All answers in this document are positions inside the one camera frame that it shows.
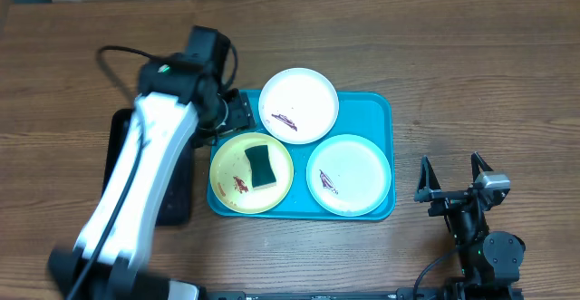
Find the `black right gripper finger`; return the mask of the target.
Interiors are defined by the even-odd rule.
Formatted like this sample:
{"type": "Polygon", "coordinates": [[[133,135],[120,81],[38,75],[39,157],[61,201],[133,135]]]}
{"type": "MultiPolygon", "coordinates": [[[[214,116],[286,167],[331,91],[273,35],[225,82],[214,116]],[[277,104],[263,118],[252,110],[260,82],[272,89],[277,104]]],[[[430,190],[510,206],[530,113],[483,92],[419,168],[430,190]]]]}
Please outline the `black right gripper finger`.
{"type": "Polygon", "coordinates": [[[473,152],[470,156],[471,163],[471,173],[473,181],[476,181],[481,172],[492,171],[493,169],[487,164],[486,161],[479,155],[477,151],[473,152]]]}
{"type": "Polygon", "coordinates": [[[420,163],[420,179],[416,191],[417,200],[433,200],[433,194],[440,192],[440,184],[427,156],[420,163]]]}

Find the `white plate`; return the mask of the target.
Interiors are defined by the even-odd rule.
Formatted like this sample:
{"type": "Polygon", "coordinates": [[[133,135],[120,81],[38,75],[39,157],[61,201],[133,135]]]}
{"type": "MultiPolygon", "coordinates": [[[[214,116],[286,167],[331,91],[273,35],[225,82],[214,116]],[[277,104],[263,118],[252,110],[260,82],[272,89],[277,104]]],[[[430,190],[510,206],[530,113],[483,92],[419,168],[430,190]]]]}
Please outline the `white plate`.
{"type": "Polygon", "coordinates": [[[275,138],[290,144],[320,140],[339,113],[337,91],[321,73],[290,68],[271,77],[258,98],[259,118],[275,138]]]}

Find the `yellow green plate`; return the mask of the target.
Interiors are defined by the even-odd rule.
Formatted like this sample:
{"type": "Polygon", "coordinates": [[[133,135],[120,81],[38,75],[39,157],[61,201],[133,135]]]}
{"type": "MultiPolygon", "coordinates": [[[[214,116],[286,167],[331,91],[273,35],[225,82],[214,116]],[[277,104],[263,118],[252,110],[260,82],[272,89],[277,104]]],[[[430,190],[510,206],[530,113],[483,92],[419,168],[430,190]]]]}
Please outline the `yellow green plate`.
{"type": "Polygon", "coordinates": [[[248,132],[227,140],[217,149],[210,165],[209,186],[226,208],[254,215],[280,204],[292,187],[294,175],[293,160],[280,141],[264,133],[248,132]],[[254,190],[245,150],[264,144],[268,146],[276,184],[254,190]]]}

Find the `green pink sponge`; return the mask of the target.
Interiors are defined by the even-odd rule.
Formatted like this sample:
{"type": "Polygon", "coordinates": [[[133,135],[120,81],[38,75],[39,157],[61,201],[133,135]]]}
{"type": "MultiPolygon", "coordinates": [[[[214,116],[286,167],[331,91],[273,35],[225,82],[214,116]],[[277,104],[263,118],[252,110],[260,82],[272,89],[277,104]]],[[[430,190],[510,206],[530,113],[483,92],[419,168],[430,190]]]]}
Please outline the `green pink sponge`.
{"type": "Polygon", "coordinates": [[[256,145],[245,150],[251,169],[251,182],[254,190],[265,189],[276,184],[267,145],[256,145]]]}

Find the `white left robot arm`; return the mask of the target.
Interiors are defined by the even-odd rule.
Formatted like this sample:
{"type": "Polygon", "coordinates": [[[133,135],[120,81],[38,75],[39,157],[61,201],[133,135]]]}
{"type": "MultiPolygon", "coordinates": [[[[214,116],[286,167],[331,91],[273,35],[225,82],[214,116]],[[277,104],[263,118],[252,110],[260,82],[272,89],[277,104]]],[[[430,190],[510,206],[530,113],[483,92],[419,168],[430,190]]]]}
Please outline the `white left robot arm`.
{"type": "Polygon", "coordinates": [[[101,200],[73,250],[48,270],[66,299],[200,299],[202,287],[148,272],[160,207],[187,146],[247,128],[223,72],[234,52],[151,55],[139,73],[129,129],[101,200]]]}

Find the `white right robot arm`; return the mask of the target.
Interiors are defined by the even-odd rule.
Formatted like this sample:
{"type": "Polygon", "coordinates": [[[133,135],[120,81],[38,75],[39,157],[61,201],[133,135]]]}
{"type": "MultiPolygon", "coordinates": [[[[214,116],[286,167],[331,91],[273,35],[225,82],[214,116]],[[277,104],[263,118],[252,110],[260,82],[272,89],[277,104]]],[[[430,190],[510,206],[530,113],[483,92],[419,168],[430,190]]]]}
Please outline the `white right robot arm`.
{"type": "Polygon", "coordinates": [[[444,191],[428,158],[420,163],[414,200],[428,203],[431,217],[442,217],[454,248],[425,267],[417,277],[413,299],[521,299],[512,287],[520,278],[525,242],[505,231],[489,230],[485,213],[500,205],[511,189],[508,176],[493,170],[474,152],[470,157],[472,182],[466,189],[444,191]],[[422,279],[439,263],[456,256],[462,276],[448,278],[439,289],[421,288],[422,279]]]}

